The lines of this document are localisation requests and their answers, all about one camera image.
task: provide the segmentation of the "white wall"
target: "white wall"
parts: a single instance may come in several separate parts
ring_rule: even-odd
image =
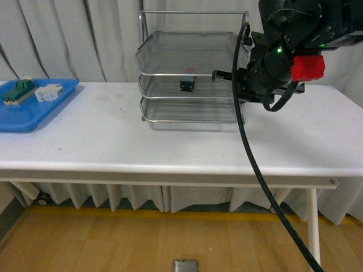
[[[9,191],[4,182],[0,182],[0,213],[14,199],[13,194]]]

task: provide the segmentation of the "white block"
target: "white block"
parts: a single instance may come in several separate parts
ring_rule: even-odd
[[[63,86],[60,84],[49,84],[45,87],[39,87],[35,91],[35,96],[39,102],[54,101],[63,92]]]

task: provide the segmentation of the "metal plate on floor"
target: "metal plate on floor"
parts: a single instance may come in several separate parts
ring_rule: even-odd
[[[173,272],[199,272],[199,263],[196,260],[175,260]]]

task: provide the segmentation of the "yellow tape line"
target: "yellow tape line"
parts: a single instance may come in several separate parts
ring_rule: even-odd
[[[196,212],[196,211],[179,211],[176,213],[151,211],[151,210],[124,210],[102,208],[80,208],[59,207],[59,206],[30,206],[27,209],[31,214],[60,214],[60,215],[80,215],[80,216],[107,216],[123,218],[159,218],[159,219],[194,219],[194,220],[226,220],[226,221],[265,221],[278,222],[279,219],[275,214],[246,214],[237,212]],[[286,216],[291,222],[302,222],[297,215]],[[324,216],[319,216],[321,223],[332,224]],[[342,224],[362,224],[353,217],[345,217]]]

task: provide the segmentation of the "wooden floor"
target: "wooden floor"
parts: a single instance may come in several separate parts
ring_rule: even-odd
[[[25,212],[0,244],[1,272],[169,272],[175,259],[197,259],[200,272],[309,271],[271,215],[211,220],[212,214],[202,220],[190,213],[194,219],[137,211],[132,218],[133,212],[106,209],[94,215],[57,211]],[[306,223],[293,225],[306,241]],[[320,221],[320,239],[325,271],[363,271],[362,224]]]

